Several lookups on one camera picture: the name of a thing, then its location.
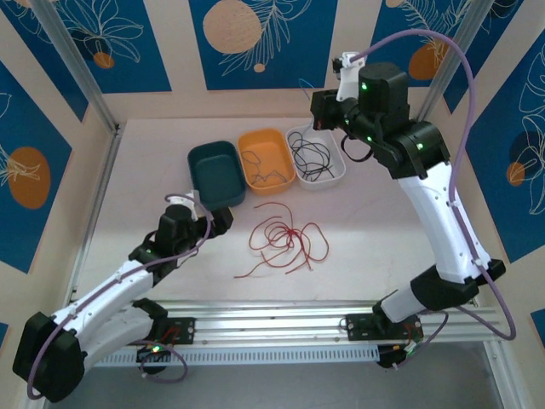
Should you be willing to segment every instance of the orange circle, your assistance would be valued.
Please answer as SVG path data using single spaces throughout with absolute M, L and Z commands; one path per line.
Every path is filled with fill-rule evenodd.
M 220 0 L 203 19 L 204 36 L 223 54 L 238 54 L 254 47 L 261 38 L 259 16 L 241 0 Z
M 254 65 L 254 71 L 257 72 L 257 73 L 264 72 L 265 71 L 265 65 L 261 64 L 261 63 L 255 64 Z
M 410 58 L 409 74 L 421 81 L 432 79 L 448 49 L 441 40 L 422 45 Z
M 9 191 L 15 201 L 31 210 L 42 207 L 51 188 L 49 164 L 43 154 L 34 147 L 20 147 L 9 156 L 8 168 L 14 172 Z
M 508 182 L 517 187 L 525 181 L 525 167 L 519 162 L 513 162 L 508 167 Z
M 112 68 L 115 64 L 115 61 L 111 55 L 102 52 L 98 52 L 93 55 L 93 61 L 97 66 L 104 68 L 105 70 Z

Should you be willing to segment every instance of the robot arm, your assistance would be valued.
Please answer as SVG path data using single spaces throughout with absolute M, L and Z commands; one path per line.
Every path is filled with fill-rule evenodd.
M 58 331 L 37 366 L 33 382 L 34 389 L 48 400 L 57 402 L 67 397 L 83 375 L 109 354 L 134 341 L 158 339 L 165 331 L 164 308 L 145 298 L 133 300 L 178 268 L 177 256 L 194 249 L 207 232 L 206 216 L 197 216 L 191 200 L 181 196 L 167 200 L 170 205 L 161 216 L 158 230 L 145 237 L 116 273 L 52 316 L 37 313 L 26 322 L 13 370 L 27 382 L 38 351 Z M 209 239 L 224 234 L 232 225 L 229 209 L 211 215 Z M 161 262 L 167 257 L 170 261 Z M 158 263 L 145 268 L 155 261 Z
M 478 265 L 496 279 L 503 262 L 492 260 L 480 245 L 456 194 L 447 193 L 451 165 L 437 127 L 409 119 L 409 79 L 394 64 L 366 66 L 355 53 L 333 60 L 341 80 L 339 89 L 313 93 L 311 112 L 316 130 L 344 130 L 351 139 L 370 146 L 374 158 L 388 169 L 409 197 L 429 238 L 436 264 L 405 288 L 381 300 L 370 322 L 380 332 L 424 310 L 439 311 L 462 305 L 485 283 Z M 468 226 L 479 258 L 474 260 L 451 207 L 456 206 Z

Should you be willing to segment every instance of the white floor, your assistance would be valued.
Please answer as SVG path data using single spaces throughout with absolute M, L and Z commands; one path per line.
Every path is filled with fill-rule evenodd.
M 110 180 L 77 295 L 111 275 L 127 255 L 155 230 L 167 193 L 192 187 L 186 156 L 202 143 L 227 140 L 236 146 L 249 130 L 274 127 L 282 132 L 306 118 L 137 119 L 130 120 Z M 349 142 L 353 156 L 367 147 Z M 175 270 L 149 297 L 176 300 L 376 300 L 433 264 L 433 253 L 409 200 L 374 159 L 355 164 L 329 190 L 308 192 L 297 182 L 268 198 L 248 192 L 232 209 L 235 223 L 225 235 L 206 243 L 199 255 Z M 330 254 L 313 271 L 285 275 L 261 267 L 248 248 L 250 231 L 278 209 L 253 209 L 269 200 L 294 212 L 295 225 L 316 222 L 330 242 Z M 318 250 L 319 240 L 313 243 Z

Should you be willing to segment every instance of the orange bowl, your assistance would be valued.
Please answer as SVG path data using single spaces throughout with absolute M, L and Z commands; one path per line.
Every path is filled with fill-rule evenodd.
M 295 180 L 293 159 L 279 130 L 255 130 L 240 136 L 238 155 L 246 183 L 255 194 L 284 192 Z

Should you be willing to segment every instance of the tangled red wire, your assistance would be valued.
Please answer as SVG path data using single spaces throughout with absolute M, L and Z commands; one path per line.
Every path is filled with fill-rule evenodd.
M 297 269 L 305 265 L 308 266 L 309 270 L 312 270 L 313 268 L 311 266 L 311 262 L 322 262 L 323 260 L 325 260 L 325 258 L 330 253 L 330 244 L 328 243 L 327 239 L 324 236 L 324 233 L 322 233 L 322 230 L 320 229 L 318 224 L 314 222 L 309 222 L 301 230 L 298 228 L 294 228 L 293 213 L 291 212 L 291 209 L 285 204 L 282 204 L 279 202 L 267 202 L 264 204 L 260 204 L 259 206 L 256 206 L 254 209 L 259 209 L 260 207 L 266 206 L 266 205 L 278 205 L 278 206 L 285 207 L 290 213 L 290 224 L 288 225 L 285 222 L 283 222 L 282 216 L 271 216 L 265 219 L 263 222 L 259 223 L 257 226 L 255 226 L 248 240 L 248 246 L 253 251 L 259 251 L 263 261 L 259 262 L 254 268 L 251 269 L 249 273 L 244 275 L 237 275 L 235 276 L 235 279 L 242 279 L 244 277 L 249 277 L 252 273 L 256 271 L 256 269 L 258 269 L 258 267 L 262 266 L 263 264 L 266 264 L 267 266 L 272 268 L 290 267 L 292 264 L 295 263 L 295 261 L 301 255 L 304 256 L 304 260 L 302 260 L 302 262 L 298 264 L 296 267 L 286 272 L 286 274 L 293 273 L 294 271 L 296 271 Z M 265 225 L 267 222 L 269 223 L 263 228 L 263 236 L 265 237 L 265 240 L 267 243 L 262 246 L 253 245 L 255 232 L 257 232 L 257 230 L 261 228 L 263 225 Z M 311 256 L 311 240 L 308 237 L 308 234 L 305 233 L 308 228 L 315 228 L 318 231 L 318 234 L 324 240 L 326 250 L 325 250 L 324 256 L 321 258 Z M 276 259 L 279 256 L 282 256 L 283 254 L 286 254 L 288 251 L 292 251 L 293 249 L 295 249 L 296 246 L 300 246 L 300 249 L 290 259 L 289 262 L 286 262 L 284 264 L 272 263 L 274 259 Z M 274 256 L 267 258 L 264 253 L 265 250 L 277 251 L 277 253 Z

